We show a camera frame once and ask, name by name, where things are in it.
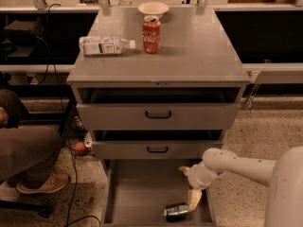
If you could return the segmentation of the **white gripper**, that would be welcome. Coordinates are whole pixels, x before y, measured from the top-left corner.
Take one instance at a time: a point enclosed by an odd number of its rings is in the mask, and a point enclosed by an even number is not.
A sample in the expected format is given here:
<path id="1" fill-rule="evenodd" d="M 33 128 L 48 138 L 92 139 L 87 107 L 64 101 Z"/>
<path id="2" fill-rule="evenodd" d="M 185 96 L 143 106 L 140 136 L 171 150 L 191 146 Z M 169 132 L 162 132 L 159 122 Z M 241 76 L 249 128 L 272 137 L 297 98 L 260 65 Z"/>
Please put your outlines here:
<path id="1" fill-rule="evenodd" d="M 201 198 L 202 190 L 206 189 L 215 179 L 218 178 L 218 173 L 205 166 L 203 162 L 192 166 L 180 166 L 179 170 L 187 176 L 188 183 L 195 189 L 188 190 L 187 208 L 193 211 L 197 208 Z"/>

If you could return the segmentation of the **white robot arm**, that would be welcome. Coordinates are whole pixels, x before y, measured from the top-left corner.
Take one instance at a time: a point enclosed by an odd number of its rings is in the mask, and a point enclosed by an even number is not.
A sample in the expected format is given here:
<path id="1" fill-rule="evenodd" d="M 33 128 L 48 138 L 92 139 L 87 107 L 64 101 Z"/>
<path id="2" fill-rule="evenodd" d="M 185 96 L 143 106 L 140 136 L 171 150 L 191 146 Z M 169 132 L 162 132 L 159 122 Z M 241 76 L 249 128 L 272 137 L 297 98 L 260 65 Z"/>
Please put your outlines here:
<path id="1" fill-rule="evenodd" d="M 269 187 L 264 227 L 303 227 L 303 148 L 294 147 L 276 161 L 237 156 L 209 148 L 202 161 L 180 166 L 189 183 L 187 209 L 193 211 L 202 191 L 226 172 L 232 172 Z"/>

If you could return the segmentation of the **person's hand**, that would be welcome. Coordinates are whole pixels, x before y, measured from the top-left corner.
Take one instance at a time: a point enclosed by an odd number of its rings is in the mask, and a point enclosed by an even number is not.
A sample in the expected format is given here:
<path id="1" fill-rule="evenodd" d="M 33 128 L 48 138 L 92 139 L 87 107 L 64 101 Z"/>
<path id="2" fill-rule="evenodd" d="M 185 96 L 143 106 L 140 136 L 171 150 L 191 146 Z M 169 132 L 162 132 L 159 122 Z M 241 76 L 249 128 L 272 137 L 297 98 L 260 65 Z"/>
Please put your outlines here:
<path id="1" fill-rule="evenodd" d="M 9 116 L 7 114 L 7 112 L 0 107 L 0 127 L 6 127 L 6 125 L 8 124 L 9 121 Z"/>

